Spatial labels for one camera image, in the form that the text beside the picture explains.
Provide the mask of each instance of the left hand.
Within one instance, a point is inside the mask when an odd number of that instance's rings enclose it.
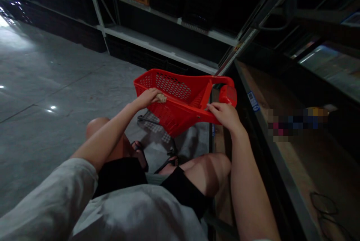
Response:
[[[159,100],[156,98],[157,94],[161,94],[161,91],[156,88],[149,88],[138,96],[137,99],[133,101],[133,104],[138,110],[145,109],[150,104]]]

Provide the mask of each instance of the foot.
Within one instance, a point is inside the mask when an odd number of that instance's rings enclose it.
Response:
[[[175,168],[179,165],[179,159],[177,156],[171,157],[169,161],[175,160],[175,166],[173,166],[171,163],[168,163],[160,172],[160,175],[170,175],[173,173]]]
[[[138,147],[141,147],[143,148],[142,144],[139,142],[139,141],[135,141],[133,144],[132,144],[132,148],[135,150],[136,149],[136,146]],[[141,168],[145,169],[146,167],[146,159],[142,153],[141,150],[135,150],[135,152],[133,152],[132,156],[131,157],[136,157],[138,158],[139,162],[140,162],[140,165],[141,165]]]

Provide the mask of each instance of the sandal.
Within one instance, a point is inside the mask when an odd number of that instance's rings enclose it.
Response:
[[[164,162],[164,164],[161,165],[160,168],[157,169],[157,170],[154,172],[154,174],[158,174],[163,168],[165,168],[165,166],[166,166],[167,164],[171,164],[172,166],[176,166],[176,165],[175,165],[175,164],[176,164],[176,160],[179,161],[179,157],[178,157],[176,154],[172,153],[172,154],[170,155],[170,157]]]
[[[134,149],[135,152],[136,152],[137,150],[140,150],[140,151],[141,151],[142,155],[144,156],[145,162],[146,162],[146,166],[145,166],[145,168],[143,168],[143,170],[144,170],[144,172],[148,172],[148,171],[149,171],[149,164],[147,163],[147,160],[146,160],[146,157],[145,157],[144,147],[143,147],[143,145],[141,144],[140,141],[138,141],[138,142],[139,142],[139,145],[136,144],[136,141],[133,141],[133,142],[131,143],[131,146],[135,143],[135,149]]]

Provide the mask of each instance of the person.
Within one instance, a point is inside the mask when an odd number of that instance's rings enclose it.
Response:
[[[206,240],[200,218],[231,170],[240,240],[280,240],[246,130],[234,107],[209,104],[232,139],[232,164],[207,154],[180,166],[169,159],[147,183],[139,141],[124,131],[135,114],[157,101],[150,88],[113,119],[87,126],[87,140],[13,210],[0,219],[0,240]]]

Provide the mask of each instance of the shelf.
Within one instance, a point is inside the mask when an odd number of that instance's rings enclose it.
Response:
[[[111,28],[104,28],[103,31],[106,34],[112,35],[114,37],[118,37],[119,39],[123,39],[127,42],[133,43],[150,51],[156,52],[160,55],[166,56],[182,64],[196,68],[211,75],[214,75],[218,70],[217,64],[214,62],[193,55],[189,52],[168,45],[164,42],[161,42],[159,40],[156,40],[152,37],[146,36],[129,28],[116,26]]]
[[[202,29],[200,29],[200,28],[198,28],[198,27],[196,27],[194,25],[182,22],[181,18],[172,17],[170,15],[167,15],[165,13],[154,10],[154,9],[150,8],[149,6],[145,6],[145,5],[140,4],[140,3],[136,2],[136,1],[133,1],[133,0],[119,0],[119,1],[122,1],[124,3],[129,4],[129,5],[132,5],[134,7],[137,7],[139,9],[145,10],[145,11],[147,11],[149,13],[155,14],[155,15],[157,15],[157,16],[159,16],[161,18],[164,18],[164,19],[166,19],[168,21],[171,21],[171,22],[177,23],[179,25],[182,25],[185,28],[191,29],[191,30],[193,30],[195,32],[199,32],[199,33],[203,34],[204,36],[208,36],[208,37],[210,37],[212,39],[221,41],[221,42],[226,43],[226,44],[228,44],[230,46],[236,46],[238,44],[238,40],[235,37],[233,37],[232,35],[230,35],[230,34],[219,32],[219,31],[216,31],[216,30],[210,30],[210,31],[202,30]]]
[[[320,125],[319,129],[289,129],[294,132],[292,137],[273,136],[276,132],[269,124],[277,123],[278,115],[287,120],[304,106],[280,80],[240,62],[235,66],[246,93],[252,91],[257,101],[253,123],[257,121],[261,128],[306,240],[322,240],[318,212],[310,197],[313,191],[336,203],[343,215],[332,219],[356,236],[360,183],[354,176],[359,175],[359,165]],[[345,240],[335,224],[322,228],[331,240]]]
[[[70,17],[70,16],[68,16],[68,15],[66,15],[66,14],[63,14],[63,13],[61,13],[61,12],[58,12],[58,11],[55,11],[55,10],[50,9],[50,8],[48,8],[48,7],[45,7],[44,5],[41,5],[41,4],[40,4],[39,2],[37,2],[37,1],[33,1],[33,0],[25,0],[25,1],[28,1],[28,2],[30,2],[30,3],[33,3],[33,4],[35,4],[35,5],[39,6],[39,7],[42,7],[42,8],[47,9],[47,10],[50,10],[50,11],[55,12],[55,13],[57,13],[57,14],[60,14],[60,15],[62,15],[62,16],[64,16],[64,17],[67,17],[67,18],[69,18],[69,19],[71,19],[71,20],[74,20],[74,21],[76,21],[76,22],[79,22],[79,23],[82,23],[82,24],[84,24],[84,25],[87,25],[87,26],[89,26],[89,27],[97,28],[96,26],[89,25],[88,23],[86,23],[86,22],[83,21],[83,20],[72,18],[72,17]]]

